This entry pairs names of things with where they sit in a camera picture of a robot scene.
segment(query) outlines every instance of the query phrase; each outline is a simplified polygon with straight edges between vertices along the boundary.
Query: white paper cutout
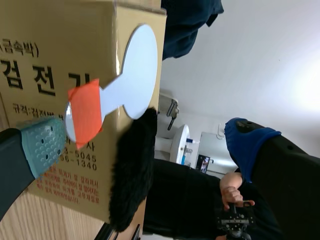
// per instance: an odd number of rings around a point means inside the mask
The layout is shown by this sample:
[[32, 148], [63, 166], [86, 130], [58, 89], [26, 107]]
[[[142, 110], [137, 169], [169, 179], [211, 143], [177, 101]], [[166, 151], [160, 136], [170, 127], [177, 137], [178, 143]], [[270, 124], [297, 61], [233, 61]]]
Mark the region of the white paper cutout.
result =
[[[152, 28], [144, 24], [137, 27], [131, 35], [126, 47], [121, 75], [105, 89], [101, 87], [99, 89], [101, 122], [104, 122], [106, 115], [120, 106], [124, 107], [130, 118], [140, 118], [147, 110], [152, 98], [157, 69], [156, 37]], [[70, 140], [76, 142], [70, 102], [65, 110], [65, 128]]]

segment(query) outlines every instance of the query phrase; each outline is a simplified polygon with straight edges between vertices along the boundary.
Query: ceiling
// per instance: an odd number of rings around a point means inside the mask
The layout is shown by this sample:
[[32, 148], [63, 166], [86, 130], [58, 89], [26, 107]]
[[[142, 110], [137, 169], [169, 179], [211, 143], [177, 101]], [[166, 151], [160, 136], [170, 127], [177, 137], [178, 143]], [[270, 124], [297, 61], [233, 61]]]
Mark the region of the ceiling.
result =
[[320, 142], [320, 1], [223, 0], [191, 52], [162, 64], [183, 113], [244, 117]]

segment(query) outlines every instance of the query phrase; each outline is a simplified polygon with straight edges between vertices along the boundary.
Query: dark jacket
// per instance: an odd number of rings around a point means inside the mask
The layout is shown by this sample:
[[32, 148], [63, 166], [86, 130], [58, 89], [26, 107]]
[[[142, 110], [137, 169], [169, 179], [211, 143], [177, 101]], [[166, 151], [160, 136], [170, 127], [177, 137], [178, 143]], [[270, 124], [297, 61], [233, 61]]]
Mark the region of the dark jacket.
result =
[[188, 54], [198, 29], [224, 12], [221, 0], [162, 0], [161, 7], [167, 12], [162, 60]]

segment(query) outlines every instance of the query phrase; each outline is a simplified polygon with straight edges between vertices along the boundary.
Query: cardboard box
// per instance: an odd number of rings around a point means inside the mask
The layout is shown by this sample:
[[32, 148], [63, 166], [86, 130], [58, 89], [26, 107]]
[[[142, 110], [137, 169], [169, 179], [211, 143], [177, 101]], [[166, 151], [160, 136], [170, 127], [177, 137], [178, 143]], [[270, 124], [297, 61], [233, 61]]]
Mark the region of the cardboard box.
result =
[[[157, 39], [158, 70], [151, 107], [158, 107], [166, 13], [113, 1], [10, 0], [0, 3], [0, 93], [10, 127], [48, 115], [61, 118], [68, 89], [121, 72], [128, 40], [140, 24]], [[29, 192], [109, 222], [116, 142], [130, 126], [122, 107], [80, 150], [66, 139], [60, 162]]]

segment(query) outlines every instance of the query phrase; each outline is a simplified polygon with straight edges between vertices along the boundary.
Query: black fur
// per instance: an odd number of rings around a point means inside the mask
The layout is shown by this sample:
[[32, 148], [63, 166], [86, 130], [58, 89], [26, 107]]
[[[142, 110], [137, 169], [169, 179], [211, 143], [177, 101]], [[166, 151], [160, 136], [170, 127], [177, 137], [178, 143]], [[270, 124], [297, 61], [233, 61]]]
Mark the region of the black fur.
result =
[[157, 111], [149, 108], [117, 143], [109, 203], [110, 225], [123, 232], [153, 183]]

